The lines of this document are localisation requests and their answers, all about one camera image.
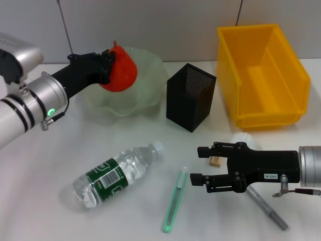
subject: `barcode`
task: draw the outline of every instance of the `barcode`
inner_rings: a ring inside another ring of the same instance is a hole
[[[99,178],[99,180],[101,181],[102,185],[106,189],[107,187],[110,187],[115,182],[118,182],[120,180],[120,177],[116,170],[112,170],[108,172],[105,176]]]

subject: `green utility knife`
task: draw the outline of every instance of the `green utility knife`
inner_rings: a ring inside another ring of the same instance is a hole
[[[177,213],[177,210],[179,208],[179,204],[182,198],[182,194],[185,188],[185,183],[188,177],[188,169],[187,167],[183,167],[182,170],[179,173],[179,176],[177,178],[176,186],[174,188],[174,193],[172,196],[171,204],[169,206],[169,209],[167,211],[167,215],[164,221],[163,225],[163,231],[164,232],[171,232],[174,221],[175,221],[175,216]]]

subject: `cable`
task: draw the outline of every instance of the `cable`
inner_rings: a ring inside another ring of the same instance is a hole
[[[294,190],[289,190],[288,192],[321,196],[321,190],[317,190],[317,189],[295,188]]]
[[[59,120],[61,117],[63,117],[66,113],[66,111],[68,110],[68,107],[69,107],[69,99],[67,100],[67,105],[66,105],[66,108],[63,112],[55,115],[54,117],[52,117],[51,119],[56,122],[57,120]]]
[[[237,19],[236,19],[236,24],[235,24],[235,26],[237,26],[238,23],[239,23],[239,18],[240,18],[240,14],[241,14],[241,10],[242,10],[242,5],[243,5],[243,0],[241,0],[241,5],[240,5],[240,8],[239,8],[239,13],[238,13],[238,15],[237,15]]]
[[[66,105],[66,108],[64,110],[64,113],[66,113],[66,111],[68,110],[68,107],[69,107],[69,99],[67,100],[67,105]]]
[[[62,13],[61,5],[60,5],[60,0],[57,0],[57,4],[58,4],[59,11],[60,11],[60,16],[61,16],[62,23],[64,25],[65,34],[66,34],[66,37],[67,37],[67,42],[68,42],[68,45],[69,45],[69,49],[70,49],[70,52],[73,54],[74,52],[72,51],[71,42],[70,42],[70,39],[69,39],[69,34],[68,34],[68,31],[67,31],[64,14]]]

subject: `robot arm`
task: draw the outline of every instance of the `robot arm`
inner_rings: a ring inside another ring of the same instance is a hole
[[[200,158],[227,157],[228,174],[190,174],[193,186],[206,185],[207,192],[245,192],[255,182],[281,183],[274,196],[287,192],[288,183],[301,182],[302,187],[321,186],[321,147],[300,147],[297,151],[255,151],[244,142],[218,143],[211,148],[198,147]]]
[[[60,71],[29,84],[27,74],[38,66],[43,56],[36,46],[0,33],[0,75],[11,87],[10,94],[0,99],[0,149],[41,123],[42,130],[61,118],[65,112],[47,119],[69,103],[69,98],[90,84],[108,84],[114,53],[71,54],[70,64]]]

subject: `bottle cap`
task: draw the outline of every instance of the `bottle cap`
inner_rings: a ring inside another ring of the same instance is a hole
[[[158,152],[159,160],[163,161],[164,155],[165,155],[165,148],[162,145],[162,143],[159,141],[154,141],[152,145],[155,147],[155,149]]]

